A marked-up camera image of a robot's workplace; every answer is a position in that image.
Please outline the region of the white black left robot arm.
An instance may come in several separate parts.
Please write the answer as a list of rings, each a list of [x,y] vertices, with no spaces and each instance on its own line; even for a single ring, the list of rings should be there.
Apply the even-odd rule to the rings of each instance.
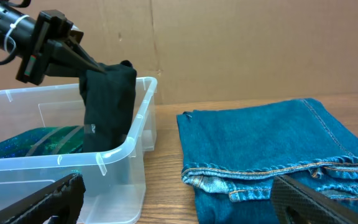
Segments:
[[[104,68],[81,47],[83,32],[58,10],[41,11],[36,19],[20,12],[30,1],[0,1],[0,49],[5,65],[21,58],[16,80],[39,85],[45,76],[80,77]]]

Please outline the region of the blue denim jeans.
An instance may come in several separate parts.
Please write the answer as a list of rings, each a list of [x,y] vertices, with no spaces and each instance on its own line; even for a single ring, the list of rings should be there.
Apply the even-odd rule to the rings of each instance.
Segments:
[[[315,99],[186,111],[177,125],[200,223],[276,223],[278,175],[358,213],[358,137]]]

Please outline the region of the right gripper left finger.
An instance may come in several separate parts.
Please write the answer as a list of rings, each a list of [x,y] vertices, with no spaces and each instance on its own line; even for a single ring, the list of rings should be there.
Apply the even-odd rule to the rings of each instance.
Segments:
[[[83,176],[69,174],[0,210],[0,224],[75,224],[85,192]]]

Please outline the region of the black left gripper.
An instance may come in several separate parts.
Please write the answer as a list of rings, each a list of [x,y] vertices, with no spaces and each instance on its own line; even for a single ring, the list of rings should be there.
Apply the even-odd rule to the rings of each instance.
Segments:
[[[83,31],[58,10],[39,13],[25,42],[19,51],[22,58],[16,80],[23,83],[39,85],[44,76],[74,77],[70,70],[105,73],[100,66],[80,45]]]

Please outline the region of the blue green sequin fabric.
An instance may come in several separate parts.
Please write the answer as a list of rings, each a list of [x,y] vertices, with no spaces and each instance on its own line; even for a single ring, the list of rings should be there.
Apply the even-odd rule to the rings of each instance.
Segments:
[[[84,127],[35,128],[0,142],[0,159],[83,151]]]

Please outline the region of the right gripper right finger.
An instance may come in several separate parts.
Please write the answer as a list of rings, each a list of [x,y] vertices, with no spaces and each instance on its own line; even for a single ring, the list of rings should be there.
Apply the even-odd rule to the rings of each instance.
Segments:
[[[358,213],[287,175],[274,178],[270,199],[280,223],[358,224]]]

